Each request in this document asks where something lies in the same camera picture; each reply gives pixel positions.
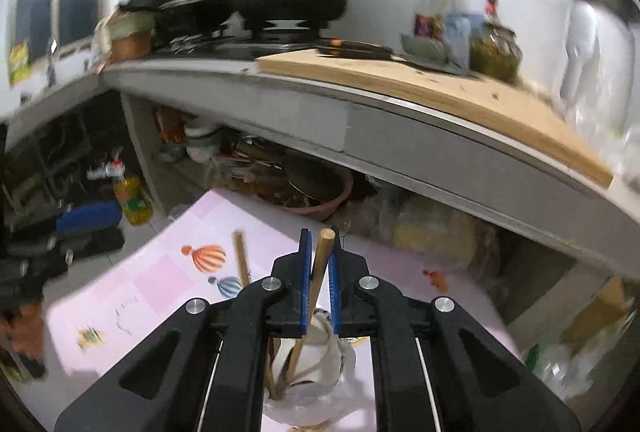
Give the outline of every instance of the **plastic bottle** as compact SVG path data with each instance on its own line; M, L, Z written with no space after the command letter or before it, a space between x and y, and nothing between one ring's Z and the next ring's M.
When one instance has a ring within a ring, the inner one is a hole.
M142 182L136 175L125 175L124 163L116 158L111 163L113 192L122 211L133 226L147 222L154 214L151 203L142 190Z

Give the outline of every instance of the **blue gripper pad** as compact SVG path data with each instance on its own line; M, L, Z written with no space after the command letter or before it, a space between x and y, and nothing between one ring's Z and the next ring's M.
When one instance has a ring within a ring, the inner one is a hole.
M311 249L312 249L312 237L311 232L306 231L305 235L300 235L300 248L305 247L305 266L302 271L302 289L300 290L300 326L302 327L302 334L306 335L306 328L309 324L309 290L311 288Z
M338 259L334 252L329 256L329 298L331 303L331 322L334 334L340 333L340 281L338 279Z

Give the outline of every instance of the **wooden cutting board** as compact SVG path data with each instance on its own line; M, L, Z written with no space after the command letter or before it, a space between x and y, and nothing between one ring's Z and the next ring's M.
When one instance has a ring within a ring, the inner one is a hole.
M435 108L516 139L601 187L611 170L542 102L490 78L428 73L398 62L324 57L315 50L257 59L264 73L321 80Z

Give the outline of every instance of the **plastic bag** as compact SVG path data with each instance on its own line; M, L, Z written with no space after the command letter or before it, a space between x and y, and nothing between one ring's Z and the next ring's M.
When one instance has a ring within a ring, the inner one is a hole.
M378 191L358 202L349 202L330 219L341 234L355 234L385 244L393 244L393 232L402 202L408 192L386 181L367 176Z
M478 229L475 217L413 194L402 204L394 244L427 253L439 259L443 267L466 267L478 248Z
M509 295L509 285L500 276L502 254L498 242L498 229L483 221L478 224L478 249L467 271L489 295L496 307L500 307Z
M635 316L633 311L623 322L601 329L574 356L572 345L561 343L560 338L535 346L529 351L527 365L563 401L580 396L593 385L591 371L620 341Z
M342 355L340 379L335 386L300 383L289 387L284 398L269 399L264 393L263 412L274 421L294 427L335 422L362 406L362 382L355 378L356 353L345 341L338 342Z

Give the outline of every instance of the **gas stove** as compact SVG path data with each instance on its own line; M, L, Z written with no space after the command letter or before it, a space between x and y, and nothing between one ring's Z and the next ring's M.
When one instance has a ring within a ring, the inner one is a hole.
M251 28L247 36L226 36L226 26L211 34L182 37L149 58L212 58L255 60L259 57L312 49L321 39L320 29L305 24L265 23Z

